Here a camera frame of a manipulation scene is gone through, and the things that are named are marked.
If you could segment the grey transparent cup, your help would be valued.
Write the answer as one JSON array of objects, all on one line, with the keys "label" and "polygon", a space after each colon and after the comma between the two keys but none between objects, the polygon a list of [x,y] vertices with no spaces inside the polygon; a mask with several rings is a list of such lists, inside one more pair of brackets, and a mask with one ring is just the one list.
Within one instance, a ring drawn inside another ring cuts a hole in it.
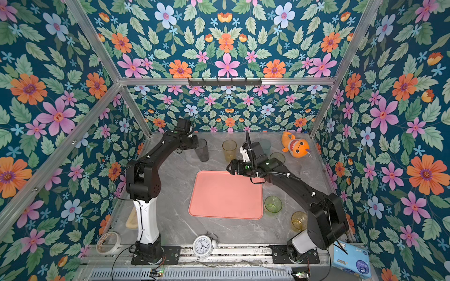
[{"label": "grey transparent cup", "polygon": [[201,162],[207,162],[209,160],[207,140],[198,139],[198,146],[195,148],[195,153]]}]

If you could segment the yellow transparent cup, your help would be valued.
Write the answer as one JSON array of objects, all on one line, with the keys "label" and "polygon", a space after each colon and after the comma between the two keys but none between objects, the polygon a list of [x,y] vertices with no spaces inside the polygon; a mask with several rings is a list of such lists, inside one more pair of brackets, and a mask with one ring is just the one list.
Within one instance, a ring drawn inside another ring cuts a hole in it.
[{"label": "yellow transparent cup", "polygon": [[230,163],[232,160],[236,159],[237,143],[234,140],[225,140],[222,143],[222,149],[226,163]]}]

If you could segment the green tall transparent cup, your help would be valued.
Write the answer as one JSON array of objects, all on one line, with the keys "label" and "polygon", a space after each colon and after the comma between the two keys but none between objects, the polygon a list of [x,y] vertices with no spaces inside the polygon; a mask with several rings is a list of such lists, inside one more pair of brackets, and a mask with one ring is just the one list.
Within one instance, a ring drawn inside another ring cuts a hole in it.
[{"label": "green tall transparent cup", "polygon": [[276,159],[281,163],[285,163],[285,156],[283,153],[280,152],[274,152],[270,155],[270,159]]}]

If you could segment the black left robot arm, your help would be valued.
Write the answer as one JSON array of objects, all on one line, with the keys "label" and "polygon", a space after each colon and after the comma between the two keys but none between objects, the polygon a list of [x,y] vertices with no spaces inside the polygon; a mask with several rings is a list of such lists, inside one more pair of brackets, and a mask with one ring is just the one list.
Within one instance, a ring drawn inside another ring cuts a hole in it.
[{"label": "black left robot arm", "polygon": [[157,226],[157,198],[162,188],[159,168],[175,151],[199,146],[190,120],[178,119],[176,127],[166,131],[161,140],[145,155],[132,161],[126,170],[126,191],[137,213],[138,235],[134,254],[139,261],[159,263],[164,250]]}]

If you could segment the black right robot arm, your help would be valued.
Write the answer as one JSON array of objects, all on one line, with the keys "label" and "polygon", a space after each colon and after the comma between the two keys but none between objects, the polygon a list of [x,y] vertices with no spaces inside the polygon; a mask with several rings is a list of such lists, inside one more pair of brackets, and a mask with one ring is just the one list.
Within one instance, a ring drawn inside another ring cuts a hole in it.
[{"label": "black right robot arm", "polygon": [[306,184],[278,159],[269,159],[259,142],[246,141],[240,148],[242,160],[233,159],[227,166],[232,175],[264,179],[279,187],[307,212],[307,229],[287,242],[287,254],[293,262],[301,262],[310,250],[327,250],[349,230],[341,199],[325,194]]}]

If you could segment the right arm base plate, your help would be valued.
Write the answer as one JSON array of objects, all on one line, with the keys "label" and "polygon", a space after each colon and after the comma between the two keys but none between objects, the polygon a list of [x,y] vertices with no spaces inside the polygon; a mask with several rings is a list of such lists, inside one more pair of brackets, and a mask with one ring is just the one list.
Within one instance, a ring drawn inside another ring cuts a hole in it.
[{"label": "right arm base plate", "polygon": [[269,245],[269,249],[272,251],[274,264],[320,264],[316,249],[311,249],[304,254],[298,253],[291,245]]}]

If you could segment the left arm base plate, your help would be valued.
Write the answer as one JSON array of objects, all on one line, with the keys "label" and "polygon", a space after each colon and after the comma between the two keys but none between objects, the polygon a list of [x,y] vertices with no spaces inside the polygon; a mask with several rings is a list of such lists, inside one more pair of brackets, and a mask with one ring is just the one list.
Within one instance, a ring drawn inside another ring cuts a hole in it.
[{"label": "left arm base plate", "polygon": [[134,251],[131,265],[177,265],[179,246],[153,246],[140,244]]}]

